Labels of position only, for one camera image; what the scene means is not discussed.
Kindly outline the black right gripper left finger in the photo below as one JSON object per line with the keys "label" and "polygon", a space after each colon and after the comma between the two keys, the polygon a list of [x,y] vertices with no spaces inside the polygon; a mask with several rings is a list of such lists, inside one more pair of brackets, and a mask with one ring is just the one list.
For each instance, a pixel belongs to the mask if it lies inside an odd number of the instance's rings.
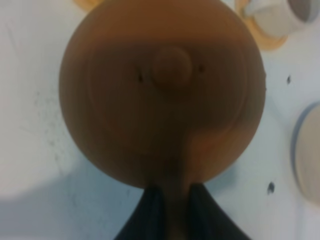
{"label": "black right gripper left finger", "polygon": [[166,211],[162,190],[148,187],[117,240],[163,240],[166,234]]}

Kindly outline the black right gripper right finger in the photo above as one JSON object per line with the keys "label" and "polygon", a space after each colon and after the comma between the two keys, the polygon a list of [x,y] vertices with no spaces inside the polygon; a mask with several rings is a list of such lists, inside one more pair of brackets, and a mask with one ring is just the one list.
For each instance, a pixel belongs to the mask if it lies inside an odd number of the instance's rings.
{"label": "black right gripper right finger", "polygon": [[186,210],[188,240],[249,240],[228,217],[204,184],[190,186]]}

